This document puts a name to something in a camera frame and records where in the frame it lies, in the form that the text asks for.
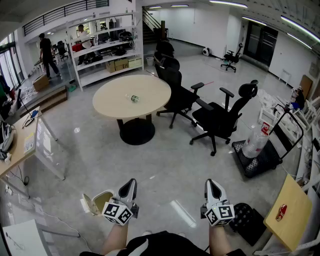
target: black table base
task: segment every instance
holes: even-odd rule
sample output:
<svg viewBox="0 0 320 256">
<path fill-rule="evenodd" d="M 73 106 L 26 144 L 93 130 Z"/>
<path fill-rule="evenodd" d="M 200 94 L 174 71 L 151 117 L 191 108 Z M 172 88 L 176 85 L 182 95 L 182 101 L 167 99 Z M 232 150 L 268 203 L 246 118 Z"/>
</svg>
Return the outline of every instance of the black table base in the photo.
<svg viewBox="0 0 320 256">
<path fill-rule="evenodd" d="M 150 141 L 156 132 L 155 126 L 151 121 L 151 114 L 146 119 L 135 118 L 126 123 L 117 119 L 120 128 L 121 139 L 130 145 L 142 145 Z"/>
</svg>

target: chair armrest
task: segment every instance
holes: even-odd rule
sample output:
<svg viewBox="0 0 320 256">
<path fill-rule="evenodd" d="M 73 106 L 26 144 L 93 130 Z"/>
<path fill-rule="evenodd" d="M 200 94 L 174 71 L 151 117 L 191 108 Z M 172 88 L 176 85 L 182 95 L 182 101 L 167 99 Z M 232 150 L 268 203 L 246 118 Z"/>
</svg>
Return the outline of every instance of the chair armrest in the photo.
<svg viewBox="0 0 320 256">
<path fill-rule="evenodd" d="M 195 84 L 195 85 L 192 85 L 191 86 L 191 89 L 193 89 L 194 90 L 194 94 L 197 94 L 197 92 L 198 92 L 198 89 L 200 89 L 201 87 L 203 87 L 205 84 L 203 83 L 203 82 L 199 82 L 199 83 L 197 83 L 197 84 Z"/>
<path fill-rule="evenodd" d="M 229 95 L 231 98 L 233 98 L 235 96 L 231 91 L 229 91 L 223 87 L 220 87 L 220 91 L 223 91 L 226 95 Z"/>
<path fill-rule="evenodd" d="M 208 110 L 208 111 L 212 111 L 214 110 L 214 108 L 212 106 L 210 106 L 209 104 L 205 103 L 202 99 L 197 98 L 196 103 L 198 103 L 202 108 Z"/>
</svg>

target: white marker cube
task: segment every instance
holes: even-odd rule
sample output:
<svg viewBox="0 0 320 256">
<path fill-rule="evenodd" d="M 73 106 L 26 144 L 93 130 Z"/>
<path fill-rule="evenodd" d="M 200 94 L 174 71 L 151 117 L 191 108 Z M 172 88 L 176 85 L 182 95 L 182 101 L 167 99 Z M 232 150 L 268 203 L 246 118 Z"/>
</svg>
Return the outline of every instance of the white marker cube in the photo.
<svg viewBox="0 0 320 256">
<path fill-rule="evenodd" d="M 102 215 L 110 222 L 118 225 L 125 225 L 133 213 L 125 205 L 106 202 L 103 207 Z"/>
<path fill-rule="evenodd" d="M 214 205 L 204 215 L 209 220 L 211 226 L 224 226 L 235 217 L 234 205 Z"/>
</svg>

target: plastic water bottle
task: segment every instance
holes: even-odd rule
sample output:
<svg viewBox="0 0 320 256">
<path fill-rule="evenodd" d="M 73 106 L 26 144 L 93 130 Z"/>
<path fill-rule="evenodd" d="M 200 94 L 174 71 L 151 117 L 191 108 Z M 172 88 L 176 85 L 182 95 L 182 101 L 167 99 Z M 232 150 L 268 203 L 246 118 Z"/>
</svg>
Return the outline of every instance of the plastic water bottle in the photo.
<svg viewBox="0 0 320 256">
<path fill-rule="evenodd" d="M 261 128 L 258 126 L 252 131 L 242 147 L 242 153 L 246 158 L 256 158 L 261 153 L 269 139 L 269 127 L 270 125 L 264 122 Z"/>
<path fill-rule="evenodd" d="M 139 99 L 139 97 L 138 96 L 135 96 L 135 95 L 129 95 L 129 94 L 126 94 L 125 95 L 125 97 L 128 99 L 128 100 L 130 100 L 130 101 L 132 101 L 132 102 L 134 102 L 134 103 L 136 103 L 136 102 L 138 102 L 140 99 Z"/>
</svg>

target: cardboard box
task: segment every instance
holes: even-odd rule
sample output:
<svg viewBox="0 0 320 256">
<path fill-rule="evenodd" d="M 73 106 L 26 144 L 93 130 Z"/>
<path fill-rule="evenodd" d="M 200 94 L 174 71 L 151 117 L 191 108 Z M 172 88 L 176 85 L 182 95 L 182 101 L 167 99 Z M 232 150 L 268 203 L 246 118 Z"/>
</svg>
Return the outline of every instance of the cardboard box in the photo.
<svg viewBox="0 0 320 256">
<path fill-rule="evenodd" d="M 105 67 L 106 69 L 110 72 L 110 73 L 113 73 L 116 71 L 116 66 L 115 66 L 115 61 L 112 60 L 112 61 L 107 61 L 105 63 Z"/>
<path fill-rule="evenodd" d="M 127 58 L 118 59 L 114 62 L 114 65 L 115 65 L 116 71 L 127 69 L 129 67 L 128 59 Z"/>
<path fill-rule="evenodd" d="M 39 92 L 44 88 L 47 88 L 49 85 L 49 80 L 46 74 L 39 76 L 36 80 L 33 81 L 34 89 Z"/>
<path fill-rule="evenodd" d="M 142 66 L 142 59 L 133 57 L 128 60 L 129 68 L 141 67 Z"/>
</svg>

